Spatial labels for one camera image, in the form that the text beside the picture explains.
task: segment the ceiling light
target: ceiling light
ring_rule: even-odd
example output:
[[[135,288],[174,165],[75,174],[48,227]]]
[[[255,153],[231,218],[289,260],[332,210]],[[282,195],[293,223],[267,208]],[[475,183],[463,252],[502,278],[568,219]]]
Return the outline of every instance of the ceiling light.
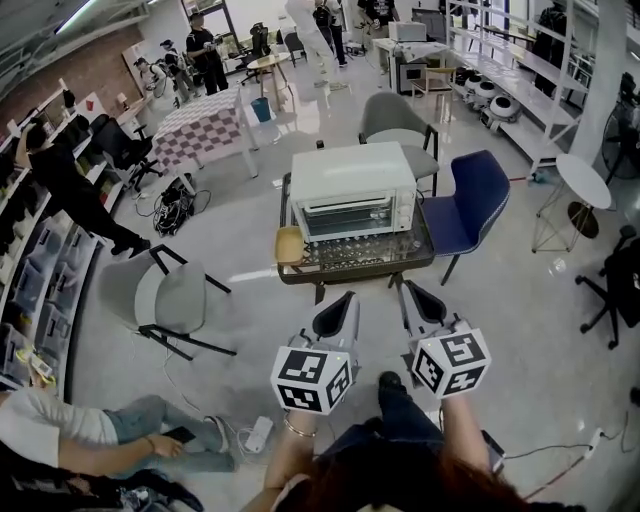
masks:
[[[68,29],[71,26],[72,23],[75,23],[76,21],[78,21],[80,16],[82,16],[85,13],[85,11],[89,7],[91,7],[93,4],[95,4],[97,1],[98,0],[88,0],[82,7],[80,7],[80,9],[78,9],[76,12],[73,13],[71,18],[69,18],[67,21],[65,21],[60,27],[55,29],[54,33],[55,34],[59,34],[63,30]]]

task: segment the toaster oven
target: toaster oven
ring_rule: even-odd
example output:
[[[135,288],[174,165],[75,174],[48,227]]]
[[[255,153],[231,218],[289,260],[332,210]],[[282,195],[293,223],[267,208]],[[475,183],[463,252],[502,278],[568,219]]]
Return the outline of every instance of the toaster oven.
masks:
[[[411,229],[416,181],[397,142],[299,153],[289,200],[307,242]]]

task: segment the checkered tablecloth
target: checkered tablecloth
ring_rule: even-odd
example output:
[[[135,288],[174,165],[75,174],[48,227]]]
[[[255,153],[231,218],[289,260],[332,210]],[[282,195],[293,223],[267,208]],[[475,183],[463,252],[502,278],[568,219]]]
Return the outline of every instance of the checkered tablecloth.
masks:
[[[169,114],[153,138],[158,161],[178,165],[218,147],[241,142],[240,87],[192,100]]]

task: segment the bracelet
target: bracelet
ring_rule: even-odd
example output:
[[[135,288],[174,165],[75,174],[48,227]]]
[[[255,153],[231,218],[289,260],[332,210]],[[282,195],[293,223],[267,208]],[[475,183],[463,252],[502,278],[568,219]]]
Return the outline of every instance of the bracelet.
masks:
[[[149,441],[149,444],[151,445],[151,454],[153,455],[154,453],[156,453],[156,445],[153,443],[153,441],[149,438],[149,436],[144,436],[144,438]]]
[[[293,432],[295,435],[300,436],[300,437],[314,438],[314,437],[316,437],[316,434],[318,433],[317,430],[315,432],[310,433],[310,434],[308,434],[307,432],[303,432],[302,430],[298,430],[291,423],[289,423],[289,419],[287,417],[284,418],[284,424],[291,432]]]

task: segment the round white side table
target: round white side table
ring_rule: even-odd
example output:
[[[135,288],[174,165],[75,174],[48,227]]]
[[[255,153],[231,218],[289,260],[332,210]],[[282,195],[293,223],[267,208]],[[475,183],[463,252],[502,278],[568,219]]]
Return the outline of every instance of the round white side table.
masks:
[[[538,251],[571,252],[581,234],[587,238],[595,238],[598,236],[599,228],[593,210],[594,208],[605,210],[611,206],[609,188],[595,169],[586,162],[574,155],[560,155],[556,160],[556,167],[562,179],[536,214],[537,220],[531,247],[534,253]],[[550,218],[560,198],[571,191],[578,196],[580,201],[573,201],[567,209],[569,220],[575,227],[573,237],[567,243],[551,223]],[[549,209],[550,212],[547,216],[545,212]],[[551,234],[545,238],[547,229],[551,230]],[[556,237],[561,240],[563,247],[543,248]]]

